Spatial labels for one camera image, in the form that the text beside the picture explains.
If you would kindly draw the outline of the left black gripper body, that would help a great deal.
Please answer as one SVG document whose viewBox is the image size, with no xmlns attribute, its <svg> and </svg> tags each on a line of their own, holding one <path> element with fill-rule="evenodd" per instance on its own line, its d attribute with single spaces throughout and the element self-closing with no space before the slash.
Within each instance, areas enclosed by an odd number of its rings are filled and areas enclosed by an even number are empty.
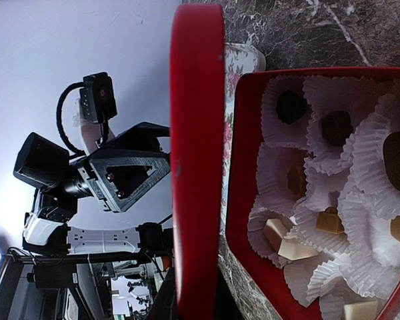
<svg viewBox="0 0 400 320">
<path fill-rule="evenodd" d="M 94 197 L 102 210 L 119 213 L 118 188 L 111 170 L 118 152 L 118 149 L 98 149 L 72 162 L 70 169 L 74 169 L 74 176 L 69 179 L 69 194 L 77 199 Z"/>
</svg>

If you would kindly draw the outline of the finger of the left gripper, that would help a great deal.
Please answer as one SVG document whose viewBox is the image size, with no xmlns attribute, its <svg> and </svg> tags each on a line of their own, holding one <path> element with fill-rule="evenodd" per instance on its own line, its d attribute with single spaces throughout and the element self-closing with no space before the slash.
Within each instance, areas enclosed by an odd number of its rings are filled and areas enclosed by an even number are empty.
<svg viewBox="0 0 400 320">
<path fill-rule="evenodd" d="M 170 128 L 149 122 L 138 123 L 96 150 L 96 160 L 146 157 L 170 160 L 170 153 L 161 149 L 159 138 L 162 137 L 170 137 Z"/>
<path fill-rule="evenodd" d="M 170 173 L 169 155 L 91 155 L 88 179 L 102 210 L 122 213 Z"/>
</svg>

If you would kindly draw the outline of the red box lid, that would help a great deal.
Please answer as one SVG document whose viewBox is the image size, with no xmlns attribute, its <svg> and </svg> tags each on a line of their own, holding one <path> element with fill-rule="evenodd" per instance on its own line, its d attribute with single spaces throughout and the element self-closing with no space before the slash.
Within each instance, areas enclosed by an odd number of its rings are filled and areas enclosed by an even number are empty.
<svg viewBox="0 0 400 320">
<path fill-rule="evenodd" d="M 217 282 L 224 116 L 224 22 L 218 4 L 185 4 L 169 57 L 177 310 L 212 319 Z"/>
</svg>

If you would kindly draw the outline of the white chocolate bar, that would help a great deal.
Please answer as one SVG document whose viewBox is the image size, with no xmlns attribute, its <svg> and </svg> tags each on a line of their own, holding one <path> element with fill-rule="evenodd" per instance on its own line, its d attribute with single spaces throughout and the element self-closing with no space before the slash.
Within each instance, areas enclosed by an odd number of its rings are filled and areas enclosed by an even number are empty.
<svg viewBox="0 0 400 320">
<path fill-rule="evenodd" d="M 272 248 L 278 252 L 284 236 L 292 227 L 293 223 L 290 219 L 268 219 L 263 228 L 263 234 Z"/>
</svg>

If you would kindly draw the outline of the tan crown chocolate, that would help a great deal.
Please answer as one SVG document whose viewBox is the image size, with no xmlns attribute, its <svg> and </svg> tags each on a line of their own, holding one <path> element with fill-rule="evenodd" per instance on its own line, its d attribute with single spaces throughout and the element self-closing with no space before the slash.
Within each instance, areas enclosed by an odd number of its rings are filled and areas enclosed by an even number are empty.
<svg viewBox="0 0 400 320">
<path fill-rule="evenodd" d="M 307 190 L 304 168 L 292 166 L 287 173 L 287 187 L 294 196 L 303 197 Z"/>
</svg>

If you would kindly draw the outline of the white chocolate piece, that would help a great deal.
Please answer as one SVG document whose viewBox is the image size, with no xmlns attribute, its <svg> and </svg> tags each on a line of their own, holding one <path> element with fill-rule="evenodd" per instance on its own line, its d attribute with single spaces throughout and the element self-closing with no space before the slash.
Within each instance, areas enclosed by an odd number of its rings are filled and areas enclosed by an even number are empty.
<svg viewBox="0 0 400 320">
<path fill-rule="evenodd" d="M 342 319 L 344 320 L 375 320 L 378 313 L 377 301 L 366 301 L 346 304 L 343 306 Z"/>
<path fill-rule="evenodd" d="M 319 252 L 296 239 L 282 239 L 277 254 L 285 259 L 296 261 L 318 256 Z"/>
</svg>

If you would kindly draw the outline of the red box with paper cups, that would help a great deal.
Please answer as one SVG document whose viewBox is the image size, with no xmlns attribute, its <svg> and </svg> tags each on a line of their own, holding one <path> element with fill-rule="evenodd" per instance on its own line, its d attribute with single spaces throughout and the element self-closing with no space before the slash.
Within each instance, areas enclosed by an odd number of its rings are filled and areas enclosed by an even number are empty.
<svg viewBox="0 0 400 320">
<path fill-rule="evenodd" d="M 307 100 L 306 114 L 282 123 L 278 96 Z M 342 147 L 321 135 L 321 119 L 347 111 L 353 133 Z M 262 296 L 284 319 L 342 319 L 346 304 L 377 301 L 376 319 L 400 312 L 400 242 L 390 234 L 400 191 L 384 167 L 386 137 L 400 131 L 400 68 L 343 67 L 244 75 L 235 92 L 229 179 L 228 245 Z M 287 187 L 292 166 L 304 168 L 307 190 Z M 338 210 L 345 232 L 315 228 L 317 214 Z M 316 249 L 291 261 L 263 234 L 268 219 L 290 219 L 284 239 Z"/>
</svg>

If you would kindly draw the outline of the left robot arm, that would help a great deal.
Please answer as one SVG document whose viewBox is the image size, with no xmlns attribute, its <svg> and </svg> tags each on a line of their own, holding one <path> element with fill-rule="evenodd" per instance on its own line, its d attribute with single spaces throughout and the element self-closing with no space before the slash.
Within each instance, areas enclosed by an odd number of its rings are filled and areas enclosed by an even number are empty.
<svg viewBox="0 0 400 320">
<path fill-rule="evenodd" d="M 68 150 L 30 133 L 13 174 L 35 188 L 23 240 L 44 253 L 50 236 L 77 213 L 78 200 L 94 197 L 103 211 L 124 213 L 171 171 L 170 155 L 159 139 L 168 127 L 142 122 L 72 161 Z"/>
</svg>

